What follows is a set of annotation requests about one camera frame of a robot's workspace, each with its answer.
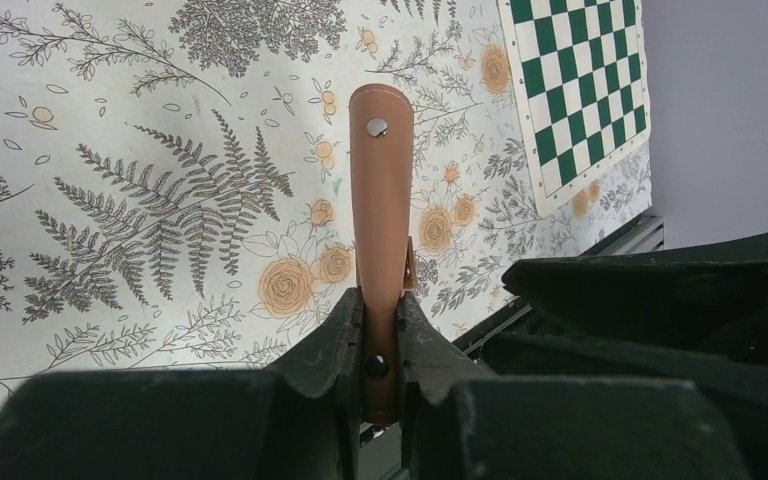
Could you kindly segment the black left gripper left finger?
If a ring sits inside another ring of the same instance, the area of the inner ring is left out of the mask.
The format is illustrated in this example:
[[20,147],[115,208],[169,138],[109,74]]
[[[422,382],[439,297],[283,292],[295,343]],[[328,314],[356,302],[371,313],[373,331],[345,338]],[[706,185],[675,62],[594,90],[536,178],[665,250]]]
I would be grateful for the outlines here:
[[0,412],[0,479],[353,479],[359,291],[267,367],[66,371]]

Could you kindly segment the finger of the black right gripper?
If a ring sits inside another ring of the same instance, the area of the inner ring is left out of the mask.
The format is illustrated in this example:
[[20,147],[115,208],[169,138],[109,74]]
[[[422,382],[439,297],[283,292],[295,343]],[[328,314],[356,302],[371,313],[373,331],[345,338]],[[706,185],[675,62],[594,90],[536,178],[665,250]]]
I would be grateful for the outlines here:
[[724,417],[749,470],[768,479],[768,233],[603,257],[520,260],[506,289],[587,294],[584,328],[501,334],[483,362],[501,376],[640,376],[693,383]]

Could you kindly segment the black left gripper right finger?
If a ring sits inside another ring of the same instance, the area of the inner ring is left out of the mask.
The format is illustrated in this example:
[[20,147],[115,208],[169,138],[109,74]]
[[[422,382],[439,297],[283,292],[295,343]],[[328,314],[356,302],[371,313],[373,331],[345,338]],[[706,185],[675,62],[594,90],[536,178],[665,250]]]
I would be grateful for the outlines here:
[[501,376],[428,321],[396,320],[401,464],[414,479],[746,479],[724,417],[691,382]]

